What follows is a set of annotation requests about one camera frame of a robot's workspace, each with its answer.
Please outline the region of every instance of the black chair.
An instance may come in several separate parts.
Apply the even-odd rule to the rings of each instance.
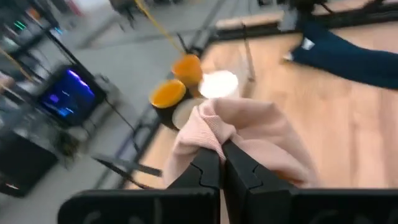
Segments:
[[[111,3],[111,6],[113,10],[118,12],[122,16],[126,16],[130,26],[134,28],[134,12],[140,12],[142,11],[138,8],[136,2],[134,0],[109,0]]]

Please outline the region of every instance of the black cable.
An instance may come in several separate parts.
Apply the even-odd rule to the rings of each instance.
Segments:
[[[331,10],[324,2],[319,3],[319,5],[321,5],[324,9],[326,9],[326,11],[328,11],[330,14],[334,14],[335,12],[333,10]]]
[[[117,113],[120,118],[131,128],[131,131],[135,131],[136,129],[130,124],[130,122],[127,121],[127,119],[116,109],[115,106],[113,106],[107,98],[105,98],[105,101],[108,103],[108,105],[112,108],[112,110]]]

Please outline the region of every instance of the blue screen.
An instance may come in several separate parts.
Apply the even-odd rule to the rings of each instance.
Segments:
[[[95,95],[78,74],[72,70],[66,73],[46,91],[41,103],[47,110],[73,123],[84,118],[93,106]]]

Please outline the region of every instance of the orange cup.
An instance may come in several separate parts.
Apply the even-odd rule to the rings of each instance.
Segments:
[[[203,78],[200,59],[193,54],[184,55],[172,66],[174,77],[184,83],[185,86],[197,86]]]

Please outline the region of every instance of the yellow cable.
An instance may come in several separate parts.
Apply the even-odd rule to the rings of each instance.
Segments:
[[[175,41],[173,40],[173,37],[169,35],[169,33],[155,20],[155,18],[149,14],[148,10],[144,7],[144,5],[141,3],[140,0],[134,0],[138,6],[138,8],[144,12],[144,14],[148,17],[148,19],[153,23],[153,25],[162,33],[168,40],[169,42],[173,45],[173,47],[178,50],[181,54],[185,54],[184,50],[178,46]]]
[[[11,55],[9,55],[5,50],[3,50],[1,47],[0,47],[0,53],[3,54],[4,56],[6,56],[8,58],[8,60],[10,60],[29,81],[31,81],[31,82],[33,81],[32,77],[30,75],[28,75],[27,72],[25,72],[25,70],[22,68],[22,66],[15,59],[13,59],[13,57],[11,57]]]

